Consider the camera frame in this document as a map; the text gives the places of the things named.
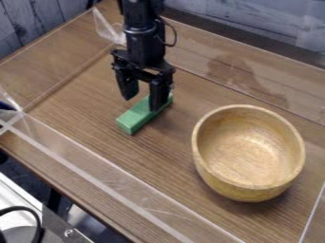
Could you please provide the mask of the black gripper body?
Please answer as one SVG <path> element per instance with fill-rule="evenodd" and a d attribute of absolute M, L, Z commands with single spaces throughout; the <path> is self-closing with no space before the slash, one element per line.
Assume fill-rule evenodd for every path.
<path fill-rule="evenodd" d="M 174 46 L 164 38 L 164 28 L 130 28 L 126 34 L 126 48 L 112 50 L 112 70 L 126 68 L 138 81 L 151 83 L 163 78 L 172 85 L 174 67 L 164 60 L 166 48 Z"/>

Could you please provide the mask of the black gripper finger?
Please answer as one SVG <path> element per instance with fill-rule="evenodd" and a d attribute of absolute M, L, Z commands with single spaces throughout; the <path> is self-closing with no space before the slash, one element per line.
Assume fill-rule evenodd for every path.
<path fill-rule="evenodd" d="M 150 83 L 150 110 L 158 111 L 167 102 L 170 85 L 166 79 L 156 78 Z"/>
<path fill-rule="evenodd" d="M 122 97 L 130 101 L 138 94 L 138 79 L 134 77 L 132 71 L 126 68 L 115 70 L 115 78 Z"/>

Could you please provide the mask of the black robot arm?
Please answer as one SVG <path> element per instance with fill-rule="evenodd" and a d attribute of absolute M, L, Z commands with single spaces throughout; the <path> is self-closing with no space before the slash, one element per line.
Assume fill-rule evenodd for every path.
<path fill-rule="evenodd" d="M 126 101 L 139 92 L 138 82 L 150 85 L 148 106 L 158 111 L 167 103 L 172 86 L 174 66 L 164 60 L 164 26 L 160 17 L 163 0 L 116 0 L 123 15 L 126 49 L 114 49 L 112 70 Z"/>

